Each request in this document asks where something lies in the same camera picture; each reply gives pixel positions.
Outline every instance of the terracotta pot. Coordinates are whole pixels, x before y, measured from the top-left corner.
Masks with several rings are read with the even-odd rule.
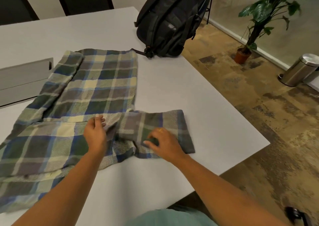
[[[243,50],[244,48],[239,48],[237,49],[237,53],[236,53],[236,56],[234,58],[234,61],[237,63],[237,64],[244,64],[246,62],[246,60],[248,59],[248,57],[251,55],[251,52],[249,52],[249,54],[244,54],[242,53],[241,51]]]

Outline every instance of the tabletop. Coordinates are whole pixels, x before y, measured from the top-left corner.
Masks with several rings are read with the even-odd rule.
[[[144,50],[134,7],[0,26],[0,68],[54,58],[65,50]],[[31,101],[0,109],[0,140]],[[220,175],[269,142],[187,60],[138,55],[135,109],[182,109],[196,153],[192,158]],[[131,157],[98,172],[77,226],[123,225],[146,211],[166,208],[193,192],[163,159]],[[25,210],[0,214],[11,225]]]

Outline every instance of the glass wall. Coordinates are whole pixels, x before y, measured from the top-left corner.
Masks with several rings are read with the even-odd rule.
[[[235,34],[243,36],[251,17],[238,17],[238,13],[256,1],[213,0],[210,18]],[[319,0],[296,1],[301,5],[302,14],[296,13],[290,17],[289,29],[286,31],[284,20],[272,21],[269,24],[275,27],[272,33],[256,41],[259,48],[289,66],[304,53],[319,55]]]

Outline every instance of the potted plant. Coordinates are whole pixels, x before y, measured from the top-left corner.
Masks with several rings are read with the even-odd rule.
[[[287,30],[290,22],[287,14],[292,16],[296,11],[301,13],[300,5],[295,0],[259,0],[245,7],[238,16],[245,17],[252,15],[253,18],[250,20],[251,24],[248,25],[246,30],[248,31],[248,41],[243,48],[237,50],[236,57],[234,58],[235,62],[238,64],[245,63],[251,55],[251,51],[257,49],[256,39],[265,34],[271,34],[271,30],[274,27],[268,26],[269,22],[283,19],[286,22]]]

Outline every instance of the flannel shirt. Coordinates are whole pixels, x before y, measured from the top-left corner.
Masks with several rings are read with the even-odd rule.
[[[86,122],[106,119],[108,150],[99,169],[130,156],[158,158],[143,141],[155,127],[171,131],[194,153],[181,110],[133,111],[137,86],[134,51],[66,51],[39,96],[0,145],[0,213],[29,208],[57,185],[88,151]]]

